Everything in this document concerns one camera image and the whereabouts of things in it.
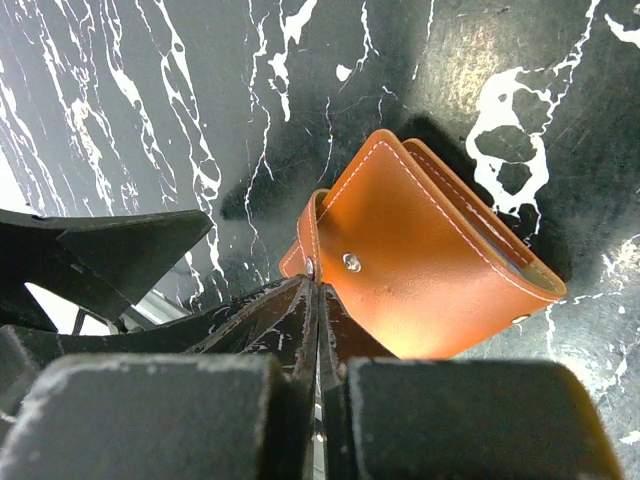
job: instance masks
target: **marble surface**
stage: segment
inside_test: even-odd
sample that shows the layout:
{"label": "marble surface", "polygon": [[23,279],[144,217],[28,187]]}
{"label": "marble surface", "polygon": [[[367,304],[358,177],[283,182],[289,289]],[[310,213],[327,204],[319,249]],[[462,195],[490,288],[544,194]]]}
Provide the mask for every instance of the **marble surface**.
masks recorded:
{"label": "marble surface", "polygon": [[201,309],[279,275],[373,130],[421,138],[570,288],[462,356],[567,365],[640,478],[635,3],[8,0],[0,144],[42,215],[207,212],[159,284]]}

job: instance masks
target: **silver rivet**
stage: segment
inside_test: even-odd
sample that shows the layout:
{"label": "silver rivet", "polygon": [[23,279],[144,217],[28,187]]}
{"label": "silver rivet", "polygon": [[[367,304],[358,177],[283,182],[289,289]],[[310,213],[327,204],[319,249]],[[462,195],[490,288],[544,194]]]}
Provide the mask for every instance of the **silver rivet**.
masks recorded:
{"label": "silver rivet", "polygon": [[309,275],[310,277],[313,277],[313,260],[311,260],[311,257],[307,257],[307,275]]}
{"label": "silver rivet", "polygon": [[344,262],[344,266],[347,267],[347,270],[353,273],[358,273],[362,270],[362,265],[360,265],[360,260],[353,253],[345,253],[342,256],[342,261]]}
{"label": "silver rivet", "polygon": [[529,318],[531,315],[522,315],[521,317],[518,318],[514,318],[513,320],[511,320],[511,323],[513,323],[514,325],[517,325],[519,323],[524,322],[527,318]]}

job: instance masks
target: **brown leather wallet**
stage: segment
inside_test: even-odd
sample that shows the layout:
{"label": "brown leather wallet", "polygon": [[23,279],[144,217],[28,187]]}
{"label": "brown leather wallet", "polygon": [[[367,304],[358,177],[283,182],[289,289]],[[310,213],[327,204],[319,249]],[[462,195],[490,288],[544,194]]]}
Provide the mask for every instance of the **brown leather wallet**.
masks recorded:
{"label": "brown leather wallet", "polygon": [[446,358],[566,295],[565,284],[424,143],[374,132],[314,192],[283,275],[333,285],[403,358]]}

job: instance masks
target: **wallet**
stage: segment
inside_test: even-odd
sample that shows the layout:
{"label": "wallet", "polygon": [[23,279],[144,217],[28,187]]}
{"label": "wallet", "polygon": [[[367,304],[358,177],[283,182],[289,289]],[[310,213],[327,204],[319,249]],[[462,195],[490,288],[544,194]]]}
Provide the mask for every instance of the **wallet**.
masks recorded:
{"label": "wallet", "polygon": [[374,132],[317,190],[280,262],[331,284],[401,358],[448,358],[560,300],[564,282],[420,140]]}

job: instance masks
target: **black cable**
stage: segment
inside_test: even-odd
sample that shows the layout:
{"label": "black cable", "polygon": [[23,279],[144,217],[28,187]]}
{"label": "black cable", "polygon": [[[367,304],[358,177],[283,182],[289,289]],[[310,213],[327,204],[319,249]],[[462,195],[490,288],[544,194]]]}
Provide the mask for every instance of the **black cable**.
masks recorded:
{"label": "black cable", "polygon": [[73,324],[73,330],[71,331],[71,335],[80,335],[80,330],[84,326],[84,319],[87,317],[87,312],[83,309],[78,309],[78,313],[76,313],[76,321]]}

